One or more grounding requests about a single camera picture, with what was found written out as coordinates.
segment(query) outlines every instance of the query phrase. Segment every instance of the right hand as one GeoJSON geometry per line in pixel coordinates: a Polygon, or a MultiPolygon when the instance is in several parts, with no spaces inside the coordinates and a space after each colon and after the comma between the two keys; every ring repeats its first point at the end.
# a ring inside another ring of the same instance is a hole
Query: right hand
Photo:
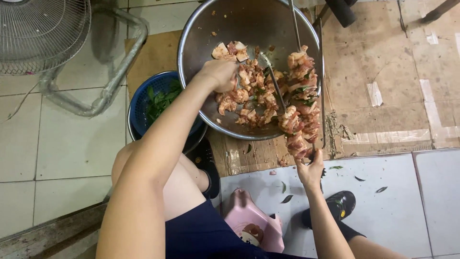
{"type": "Polygon", "coordinates": [[[315,158],[313,163],[310,165],[304,165],[301,159],[296,159],[295,163],[297,165],[297,173],[299,174],[299,179],[304,185],[305,189],[310,191],[319,190],[321,191],[320,181],[322,170],[324,169],[324,162],[322,160],[322,150],[315,150],[315,158]]]}
{"type": "Polygon", "coordinates": [[[212,90],[218,93],[231,91],[236,86],[237,67],[235,62],[210,60],[204,64],[194,79],[209,82],[212,90]]]}

